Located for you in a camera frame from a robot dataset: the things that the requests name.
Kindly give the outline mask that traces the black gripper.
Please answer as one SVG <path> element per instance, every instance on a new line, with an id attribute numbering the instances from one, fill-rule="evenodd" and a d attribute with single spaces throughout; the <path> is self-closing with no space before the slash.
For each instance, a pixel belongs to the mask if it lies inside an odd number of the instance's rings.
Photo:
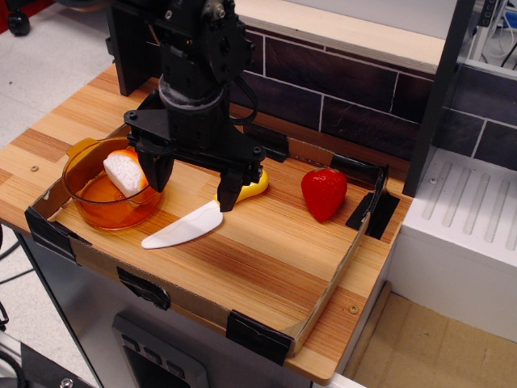
<path id="1" fill-rule="evenodd" d="M 168 104 L 158 90 L 136 110 L 124 114 L 131 128 L 129 144 L 149 186 L 165 189 L 174 165 L 180 160 L 221 173 L 217 200 L 222 213 L 233 209 L 242 185 L 262 176 L 265 149 L 241 133 L 229 115 L 229 91 L 221 90 L 205 106 Z"/>

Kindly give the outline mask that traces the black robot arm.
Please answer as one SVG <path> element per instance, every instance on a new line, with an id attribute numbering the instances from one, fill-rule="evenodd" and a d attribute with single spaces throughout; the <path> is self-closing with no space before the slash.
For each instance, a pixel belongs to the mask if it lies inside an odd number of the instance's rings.
<path id="1" fill-rule="evenodd" d="M 230 115 L 232 85 L 254 98 L 242 77 L 254 44 L 234 2 L 116 1 L 107 17 L 121 93 L 158 79 L 142 107 L 124 115 L 150 186 L 162 191 L 174 162 L 187 162 L 220 174 L 220 210 L 232 210 L 266 157 L 241 131 L 250 118 Z"/>

